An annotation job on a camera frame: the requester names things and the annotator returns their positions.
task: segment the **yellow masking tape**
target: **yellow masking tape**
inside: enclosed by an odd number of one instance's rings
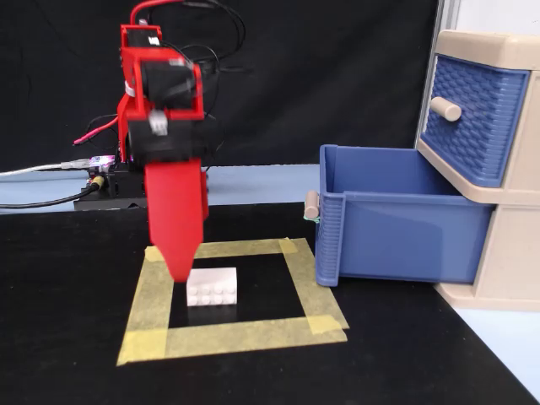
[[[283,247],[283,255],[305,315],[308,317],[330,315],[343,329],[348,329],[348,323],[332,291],[315,281],[315,258],[307,240],[295,239],[292,242],[298,250],[297,253],[286,252],[289,250],[288,240],[280,240],[279,244]]]
[[[126,332],[116,365],[130,361],[158,360],[165,356],[167,329]]]
[[[314,335],[343,330],[339,322],[331,315],[307,316],[306,319],[310,324],[311,333]]]
[[[277,319],[170,329],[165,358],[202,356],[347,342],[341,327],[311,332],[306,318]]]
[[[144,258],[149,262],[163,262],[165,260],[157,246],[148,246],[144,249]]]
[[[281,253],[281,247],[275,239],[238,240],[232,242],[203,243],[197,249],[196,259],[211,257],[255,256]]]
[[[126,331],[166,329],[174,285],[164,262],[144,260]]]
[[[281,246],[281,252],[283,254],[285,253],[296,253],[298,252],[298,249],[296,248],[296,245],[294,244],[294,242],[289,239],[289,238],[286,238],[286,239],[280,239],[279,240],[279,245]]]
[[[147,248],[117,365],[347,342],[343,313],[329,288],[315,282],[315,259],[305,239],[202,244],[196,258],[283,253],[306,317],[168,329],[174,283],[159,250]]]
[[[294,253],[296,246],[289,241],[289,251]],[[234,256],[255,256],[271,255],[281,253],[282,246],[277,239],[265,240],[238,240],[232,242],[209,242],[202,243],[195,253],[196,259],[209,259],[212,257],[234,257]],[[162,262],[164,260],[161,252],[156,246],[149,246],[144,251],[146,260],[151,262]]]

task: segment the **woven pattern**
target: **woven pattern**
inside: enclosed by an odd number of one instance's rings
[[[430,111],[422,139],[472,184],[499,187],[529,72],[438,57],[432,97],[462,108],[448,122]]]
[[[338,285],[340,239],[343,230],[343,197],[320,197],[321,222],[316,235],[316,281],[329,287]]]

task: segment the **blue drawer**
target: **blue drawer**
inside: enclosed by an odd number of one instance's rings
[[[432,97],[459,105],[462,117],[430,111],[421,138],[472,184],[499,187],[528,79],[528,71],[438,56]]]
[[[493,209],[461,196],[416,149],[324,145],[316,281],[471,283]]]

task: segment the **drawer knob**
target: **drawer knob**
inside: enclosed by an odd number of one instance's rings
[[[319,193],[311,190],[305,194],[304,216],[314,220],[319,216]]]
[[[429,103],[429,108],[450,122],[457,121],[462,116],[462,108],[459,105],[442,97],[434,97]]]

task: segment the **white lego brick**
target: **white lego brick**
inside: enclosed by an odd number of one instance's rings
[[[187,278],[187,306],[236,304],[236,267],[193,268]]]

